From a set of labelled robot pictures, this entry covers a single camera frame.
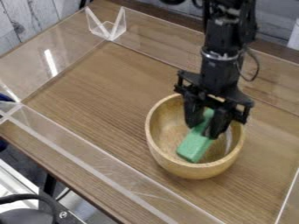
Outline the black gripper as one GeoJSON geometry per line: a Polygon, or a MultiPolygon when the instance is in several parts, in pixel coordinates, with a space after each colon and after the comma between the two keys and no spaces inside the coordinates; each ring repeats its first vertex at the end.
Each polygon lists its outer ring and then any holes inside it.
{"type": "Polygon", "coordinates": [[[244,52],[232,57],[203,50],[200,72],[178,72],[174,91],[183,97],[184,121],[190,128],[203,122],[204,107],[214,110],[210,139],[218,139],[231,121],[246,123],[254,101],[239,90],[244,52]]]}

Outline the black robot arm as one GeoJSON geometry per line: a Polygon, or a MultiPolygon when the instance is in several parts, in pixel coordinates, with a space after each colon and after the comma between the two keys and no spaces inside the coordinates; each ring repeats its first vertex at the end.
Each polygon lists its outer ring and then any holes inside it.
{"type": "Polygon", "coordinates": [[[202,10],[204,44],[200,48],[200,71],[178,72],[174,91],[183,97],[184,121],[188,127],[203,126],[202,134],[215,139],[230,123],[244,124],[254,101],[239,90],[239,81],[254,81],[244,75],[244,58],[254,53],[248,44],[256,39],[256,0],[160,0],[179,5],[186,1],[202,10]]]}

